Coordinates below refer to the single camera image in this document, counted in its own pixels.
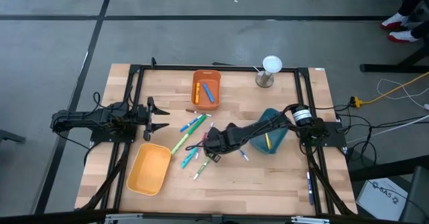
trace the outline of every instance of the yellow plastic tray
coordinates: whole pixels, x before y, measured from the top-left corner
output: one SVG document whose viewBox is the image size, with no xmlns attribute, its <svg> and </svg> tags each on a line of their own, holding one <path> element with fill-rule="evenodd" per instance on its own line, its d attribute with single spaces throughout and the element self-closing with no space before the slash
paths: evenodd
<svg viewBox="0 0 429 224">
<path fill-rule="evenodd" d="M 166 176 L 171 156 L 170 150 L 166 147 L 142 144 L 129 173 L 127 187 L 149 196 L 157 194 Z"/>
</svg>

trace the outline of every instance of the white sneaker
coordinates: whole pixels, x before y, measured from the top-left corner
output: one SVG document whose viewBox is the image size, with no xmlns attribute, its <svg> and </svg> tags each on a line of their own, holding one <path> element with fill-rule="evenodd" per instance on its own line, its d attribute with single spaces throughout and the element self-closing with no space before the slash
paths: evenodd
<svg viewBox="0 0 429 224">
<path fill-rule="evenodd" d="M 389 39 L 391 42 L 397 43 L 408 43 L 415 42 L 418 40 L 411 35 L 411 30 L 408 30 L 406 32 L 391 32 L 387 36 L 387 39 Z"/>
<path fill-rule="evenodd" d="M 394 16 L 381 23 L 381 28 L 385 30 L 394 30 L 408 21 L 408 16 L 402 16 L 395 13 Z"/>
</svg>

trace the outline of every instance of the gray floor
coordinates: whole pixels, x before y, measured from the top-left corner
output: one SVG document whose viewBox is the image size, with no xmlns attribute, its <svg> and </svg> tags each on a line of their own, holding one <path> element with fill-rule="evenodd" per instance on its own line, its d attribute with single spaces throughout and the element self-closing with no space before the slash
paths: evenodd
<svg viewBox="0 0 429 224">
<path fill-rule="evenodd" d="M 391 15 L 401 4 L 400 0 L 236 1 L 111 0 L 107 15 Z M 97 15 L 102 3 L 0 0 L 0 14 Z M 56 139 L 49 128 L 50 116 L 67 107 L 94 26 L 94 21 L 0 21 L 0 129 L 27 137 L 24 145 L 0 145 L 0 216 L 32 211 Z M 362 63 L 395 64 L 422 45 L 394 44 L 386 35 L 374 21 L 105 21 L 78 110 L 93 108 L 92 93 L 103 92 L 112 63 L 148 63 L 152 56 L 160 64 L 258 65 L 263 57 L 275 54 L 284 66 L 325 68 L 335 104 L 346 103 L 351 95 L 372 99 L 379 79 L 406 82 L 416 77 L 359 71 Z M 386 83 L 381 89 L 392 87 Z M 427 87 L 424 79 L 408 89 L 413 94 Z M 429 103 L 427 94 L 415 100 Z M 384 99 L 353 113 L 377 124 L 427 111 L 409 99 Z M 415 125 L 374 137 L 378 161 L 427 154 L 425 130 L 424 125 Z M 347 139 L 366 131 L 356 127 Z M 89 135 L 86 130 L 73 130 L 70 138 L 87 144 Z M 372 158 L 370 151 L 365 155 Z M 73 208 L 83 156 L 78 146 L 66 146 L 47 212 Z"/>
</svg>

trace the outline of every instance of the teal bin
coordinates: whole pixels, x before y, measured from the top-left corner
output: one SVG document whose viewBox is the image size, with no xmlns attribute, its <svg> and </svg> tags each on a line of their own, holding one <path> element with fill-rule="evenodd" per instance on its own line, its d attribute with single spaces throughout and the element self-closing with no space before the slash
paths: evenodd
<svg viewBox="0 0 429 224">
<path fill-rule="evenodd" d="M 276 116 L 279 113 L 280 113 L 279 111 L 272 109 L 272 108 L 266 109 L 257 122 L 265 121 L 271 117 Z M 284 136 L 286 136 L 287 132 L 288 132 L 287 128 L 281 128 L 281 129 L 273 130 L 273 131 L 268 133 L 268 137 L 271 140 L 271 149 L 270 150 L 267 147 L 267 142 L 265 140 L 265 134 L 251 138 L 249 140 L 249 142 L 253 147 L 255 147 L 257 150 L 259 150 L 260 152 L 262 152 L 264 154 L 275 154 L 275 151 L 277 150 L 279 145 L 282 143 Z"/>
</svg>

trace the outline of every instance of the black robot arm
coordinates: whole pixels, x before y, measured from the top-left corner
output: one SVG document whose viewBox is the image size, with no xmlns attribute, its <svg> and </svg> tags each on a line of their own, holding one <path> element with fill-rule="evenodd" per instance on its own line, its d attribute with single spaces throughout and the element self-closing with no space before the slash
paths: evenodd
<svg viewBox="0 0 429 224">
<path fill-rule="evenodd" d="M 138 125 L 144 125 L 143 138 L 150 140 L 150 133 L 165 127 L 168 123 L 152 123 L 151 115 L 169 115 L 158 109 L 152 97 L 147 98 L 147 106 L 137 105 L 129 109 L 126 102 L 110 104 L 93 111 L 69 112 L 61 110 L 52 116 L 51 129 L 56 133 L 75 127 L 85 127 L 93 131 L 93 141 L 122 142 L 118 139 L 134 139 Z"/>
<path fill-rule="evenodd" d="M 287 111 L 292 111 L 296 124 L 293 124 L 286 117 L 285 113 Z M 227 128 L 223 131 L 219 131 L 213 127 L 205 140 L 196 146 L 188 146 L 187 149 L 189 150 L 194 147 L 204 148 L 206 156 L 218 162 L 221 154 L 228 154 L 238 150 L 249 139 L 279 128 L 288 128 L 297 132 L 302 142 L 309 146 L 317 146 L 329 135 L 321 118 L 311 116 L 307 106 L 293 104 L 287 106 L 274 117 L 245 127 L 237 127 L 234 123 L 228 124 Z"/>
</svg>

